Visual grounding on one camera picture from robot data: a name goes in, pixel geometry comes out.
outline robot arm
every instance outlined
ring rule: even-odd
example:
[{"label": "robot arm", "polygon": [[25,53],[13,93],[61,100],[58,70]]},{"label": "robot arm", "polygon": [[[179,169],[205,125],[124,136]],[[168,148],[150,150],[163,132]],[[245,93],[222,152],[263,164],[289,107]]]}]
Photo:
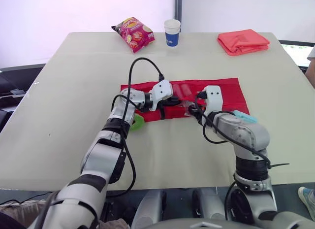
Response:
[{"label": "robot arm", "polygon": [[[154,111],[157,103],[173,95],[169,81],[162,80],[149,93],[130,90],[130,100],[143,111]],[[38,216],[31,229],[94,229],[98,225],[108,184],[119,180],[125,164],[125,138],[136,107],[119,98],[104,128],[98,133],[81,163],[81,175],[69,182]]]},{"label": "robot arm", "polygon": [[264,229],[306,229],[311,228],[310,225],[315,228],[315,223],[304,217],[277,211],[268,175],[270,161],[267,159],[267,146],[270,136],[266,128],[228,112],[221,112],[223,101],[219,86],[207,86],[198,97],[205,99],[206,109],[203,114],[208,117],[199,115],[199,123],[208,125],[218,137],[234,147],[237,189],[230,197],[233,220]]}]

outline blue cup label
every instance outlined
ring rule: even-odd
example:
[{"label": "blue cup label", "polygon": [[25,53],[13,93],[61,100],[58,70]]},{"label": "blue cup label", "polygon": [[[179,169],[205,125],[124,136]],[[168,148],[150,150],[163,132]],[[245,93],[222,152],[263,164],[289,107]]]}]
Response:
[{"label": "blue cup label", "polygon": [[178,44],[179,33],[177,34],[168,34],[165,33],[166,44],[170,47],[175,47]]}]

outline folded red towel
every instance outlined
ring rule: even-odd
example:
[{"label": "folded red towel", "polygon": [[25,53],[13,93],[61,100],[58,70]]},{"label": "folded red towel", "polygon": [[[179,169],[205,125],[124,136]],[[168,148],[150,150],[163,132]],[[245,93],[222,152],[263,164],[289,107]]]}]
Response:
[{"label": "folded red towel", "polygon": [[[153,85],[157,82],[147,82],[142,84],[131,85],[136,90],[149,92]],[[243,96],[241,87],[237,78],[222,79],[222,80],[183,80],[183,81],[170,81],[173,87],[174,96],[179,100],[194,101],[195,95],[202,91],[207,85],[219,85],[222,91],[223,107],[224,111],[239,110],[249,114],[249,110],[246,105],[245,98]],[[121,85],[121,90],[127,88],[128,85]],[[199,104],[205,104],[201,99],[198,100]],[[141,113],[140,114],[145,122],[157,121],[162,118],[160,110],[154,112]],[[185,108],[182,104],[175,106],[164,106],[165,119],[187,117],[185,115]]]},{"label": "folded red towel", "polygon": [[220,33],[218,42],[231,56],[265,50],[270,43],[253,30]]}]

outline red chip bag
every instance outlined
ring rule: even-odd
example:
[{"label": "red chip bag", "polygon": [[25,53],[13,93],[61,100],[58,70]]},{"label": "red chip bag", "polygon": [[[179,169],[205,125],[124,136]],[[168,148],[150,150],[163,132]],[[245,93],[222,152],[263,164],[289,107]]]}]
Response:
[{"label": "red chip bag", "polygon": [[112,26],[135,53],[154,40],[153,32],[134,17],[130,17],[116,26]]}]

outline white wall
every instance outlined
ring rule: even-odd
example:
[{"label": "white wall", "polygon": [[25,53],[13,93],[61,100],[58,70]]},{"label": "white wall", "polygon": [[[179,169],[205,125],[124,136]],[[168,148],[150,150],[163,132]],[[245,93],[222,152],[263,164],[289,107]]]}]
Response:
[{"label": "white wall", "polygon": [[0,0],[0,68],[46,63],[69,32],[108,32],[134,16],[154,32],[175,0]]},{"label": "white wall", "polygon": [[182,32],[244,29],[315,42],[315,0],[183,0]]}]

